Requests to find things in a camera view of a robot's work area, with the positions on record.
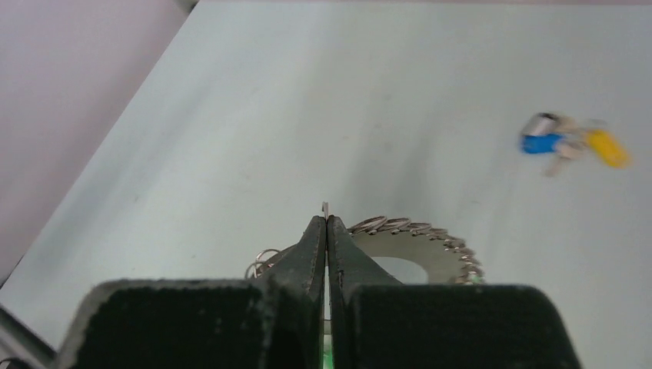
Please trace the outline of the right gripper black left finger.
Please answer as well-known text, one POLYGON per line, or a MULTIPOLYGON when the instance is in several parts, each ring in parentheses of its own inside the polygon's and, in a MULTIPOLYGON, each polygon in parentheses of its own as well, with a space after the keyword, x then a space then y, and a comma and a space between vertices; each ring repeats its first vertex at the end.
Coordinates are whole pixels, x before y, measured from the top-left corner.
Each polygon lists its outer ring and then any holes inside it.
POLYGON ((56 368, 320 368, 326 221, 255 279, 115 280, 86 295, 56 368))

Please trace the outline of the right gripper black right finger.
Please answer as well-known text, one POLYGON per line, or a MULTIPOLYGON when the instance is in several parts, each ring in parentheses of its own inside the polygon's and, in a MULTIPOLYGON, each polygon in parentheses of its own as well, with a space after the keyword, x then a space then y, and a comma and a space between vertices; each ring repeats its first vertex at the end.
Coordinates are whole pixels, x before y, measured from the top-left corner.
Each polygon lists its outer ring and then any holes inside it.
MULTIPOLYGON (((328 252, 337 239, 327 221, 328 252)), ((336 368, 579 368, 546 294, 520 284, 427 284, 410 262, 378 258, 401 285, 352 286, 331 276, 336 368)))

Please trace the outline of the large metal keyring with clips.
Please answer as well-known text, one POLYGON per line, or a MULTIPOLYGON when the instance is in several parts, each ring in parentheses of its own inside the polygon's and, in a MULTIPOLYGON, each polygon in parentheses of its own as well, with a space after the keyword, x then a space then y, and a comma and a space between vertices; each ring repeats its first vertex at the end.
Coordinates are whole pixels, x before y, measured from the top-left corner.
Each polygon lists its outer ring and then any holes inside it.
POLYGON ((431 223, 378 215, 352 226, 340 223, 333 235, 337 239, 328 252, 333 257, 330 270, 341 284, 401 285, 378 258, 415 264, 426 274, 427 284, 473 285, 469 274, 484 279, 482 264, 466 241, 431 223))

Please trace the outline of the blue key tag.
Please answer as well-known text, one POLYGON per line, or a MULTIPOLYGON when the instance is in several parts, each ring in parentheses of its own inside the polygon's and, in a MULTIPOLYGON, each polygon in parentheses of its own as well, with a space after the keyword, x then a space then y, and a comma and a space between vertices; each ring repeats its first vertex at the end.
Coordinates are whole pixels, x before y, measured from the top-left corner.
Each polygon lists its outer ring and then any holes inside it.
POLYGON ((530 155, 547 154, 555 151, 555 145, 564 138, 563 135, 550 133, 548 135, 523 135, 520 148, 530 155))

